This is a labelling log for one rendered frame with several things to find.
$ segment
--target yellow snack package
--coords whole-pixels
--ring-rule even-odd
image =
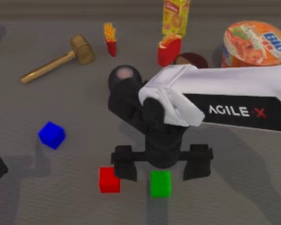
[[[163,35],[185,36],[190,0],[163,0]]]

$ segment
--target red letter x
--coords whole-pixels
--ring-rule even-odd
[[[263,117],[263,118],[266,118],[266,115],[264,114],[264,108],[262,108],[262,109],[258,109],[258,108],[255,108],[254,109],[257,113],[258,113],[258,115],[257,115],[257,117]]]

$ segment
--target mallet head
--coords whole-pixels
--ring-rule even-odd
[[[70,44],[81,64],[91,63],[95,59],[92,47],[82,34],[77,34],[71,38]]]

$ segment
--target blue cube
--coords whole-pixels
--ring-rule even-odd
[[[49,121],[38,133],[41,142],[56,150],[66,138],[62,127]]]

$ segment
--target table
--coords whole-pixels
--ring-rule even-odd
[[[222,35],[237,19],[190,20],[182,52],[219,66]],[[281,28],[281,18],[264,18]],[[203,125],[190,128],[183,149],[208,143],[212,175],[182,181],[184,163],[171,168],[172,196],[148,198],[148,163],[136,163],[138,182],[121,181],[119,195],[103,195],[98,169],[116,145],[144,148],[144,137],[107,109],[107,78],[120,64],[145,79],[160,67],[160,22],[114,22],[118,56],[108,55],[103,22],[0,22],[0,155],[10,172],[0,180],[0,225],[281,225],[281,134]],[[77,61],[27,85],[19,77],[70,50],[84,34],[96,61]],[[56,151],[38,141],[51,120],[67,133]]]

